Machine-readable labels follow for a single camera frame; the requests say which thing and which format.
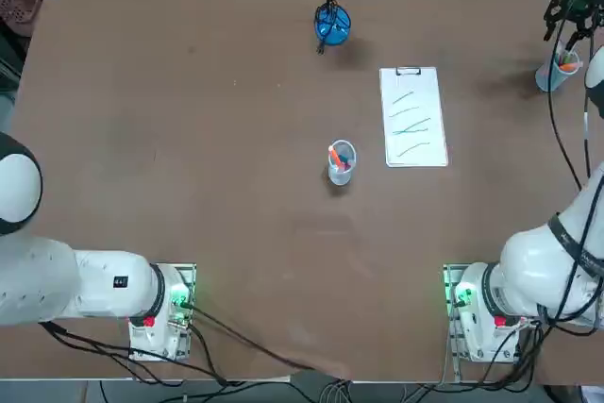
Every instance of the pen holder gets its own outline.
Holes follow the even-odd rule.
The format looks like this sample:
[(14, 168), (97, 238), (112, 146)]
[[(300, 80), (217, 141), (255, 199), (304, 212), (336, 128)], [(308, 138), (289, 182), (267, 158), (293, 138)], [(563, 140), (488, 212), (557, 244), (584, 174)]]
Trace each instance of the pen holder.
[(339, 140), (332, 143), (331, 146), (333, 146), (345, 167), (338, 167), (331, 154), (327, 153), (327, 173), (333, 184), (343, 186), (348, 184), (350, 178), (352, 178), (352, 172), (357, 166), (357, 150), (349, 141)]
[[(568, 51), (566, 53), (566, 57), (564, 59), (564, 64), (572, 64), (575, 65), (575, 68), (570, 71), (564, 71), (559, 64), (559, 54), (556, 54), (556, 61), (554, 61), (554, 66), (552, 68), (551, 74), (551, 91), (556, 90), (558, 87), (562, 85), (562, 83), (569, 77), (575, 74), (581, 66), (583, 66), (583, 62), (579, 59), (579, 54), (575, 51)], [(539, 87), (543, 92), (547, 92), (547, 79), (549, 77), (549, 64), (551, 61), (551, 57), (549, 57), (543, 65), (537, 70), (535, 73), (535, 81), (537, 82), (537, 87)]]

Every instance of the wooden tabletop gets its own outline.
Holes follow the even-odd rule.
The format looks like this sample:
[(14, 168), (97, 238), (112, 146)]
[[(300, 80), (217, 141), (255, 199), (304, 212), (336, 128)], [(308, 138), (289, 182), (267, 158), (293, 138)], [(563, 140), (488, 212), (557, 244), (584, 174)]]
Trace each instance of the wooden tabletop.
[[(320, 57), (323, 1), (45, 0), (12, 128), (45, 178), (29, 231), (194, 262), (201, 307), (333, 376), (435, 381), (443, 264), (498, 260), (575, 194), (534, 82), (549, 0), (339, 0), (352, 36)], [(378, 69), (404, 65), (438, 68), (445, 168), (385, 165)], [(581, 85), (555, 103), (583, 176)], [(334, 138), (359, 153), (342, 193), (324, 175)], [(127, 343), (123, 320), (63, 324)], [(292, 371), (202, 327), (230, 377)], [(1, 344), (2, 378), (126, 376), (36, 326), (3, 328)], [(602, 347), (553, 335), (537, 378), (602, 383)]]

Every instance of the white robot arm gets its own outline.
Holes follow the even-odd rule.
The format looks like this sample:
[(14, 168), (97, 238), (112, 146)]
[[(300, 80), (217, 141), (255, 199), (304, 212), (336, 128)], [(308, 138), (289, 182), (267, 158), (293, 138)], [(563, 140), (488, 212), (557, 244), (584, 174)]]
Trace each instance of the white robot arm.
[[(598, 14), (601, 18), (603, 4), (604, 0), (552, 0), (545, 14), (545, 38), (551, 36), (552, 26), (562, 17), (570, 18), (581, 32), (589, 32), (583, 21)], [(576, 32), (574, 36), (580, 39), (589, 35)], [(585, 88), (604, 118), (604, 47), (589, 62)], [(509, 238), (499, 263), (477, 262), (464, 271), (453, 299), (471, 361), (513, 361), (519, 330), (531, 320), (547, 322), (558, 313), (575, 260), (579, 260), (579, 267), (561, 316), (576, 317), (572, 323), (578, 325), (604, 326), (600, 323), (604, 307), (599, 297), (604, 277), (604, 196), (597, 199), (584, 252), (579, 247), (602, 177), (604, 163), (564, 212)]]
[(27, 148), (0, 133), (0, 326), (128, 318), (132, 347), (170, 359), (186, 356), (190, 315), (173, 300), (191, 302), (192, 295), (175, 266), (28, 236), (22, 228), (41, 200), (40, 165)]

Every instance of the paper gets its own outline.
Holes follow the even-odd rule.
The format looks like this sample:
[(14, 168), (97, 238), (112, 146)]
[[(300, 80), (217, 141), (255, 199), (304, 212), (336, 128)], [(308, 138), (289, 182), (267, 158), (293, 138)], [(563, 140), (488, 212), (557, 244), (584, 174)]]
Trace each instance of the paper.
[(382, 68), (379, 81), (388, 166), (446, 166), (436, 68)]

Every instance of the marker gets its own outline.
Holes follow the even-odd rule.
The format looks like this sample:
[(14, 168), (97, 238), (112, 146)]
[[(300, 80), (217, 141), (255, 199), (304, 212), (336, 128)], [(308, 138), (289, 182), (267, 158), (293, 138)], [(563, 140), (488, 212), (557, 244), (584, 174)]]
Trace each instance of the marker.
[(566, 73), (570, 73), (571, 71), (575, 71), (579, 67), (578, 63), (564, 63), (560, 65), (560, 69), (565, 71)]
[(342, 161), (340, 160), (340, 157), (336, 153), (336, 150), (333, 149), (333, 145), (329, 146), (329, 153), (331, 154), (331, 158), (336, 163), (336, 165), (338, 166), (338, 168), (343, 168), (344, 165), (342, 164)]

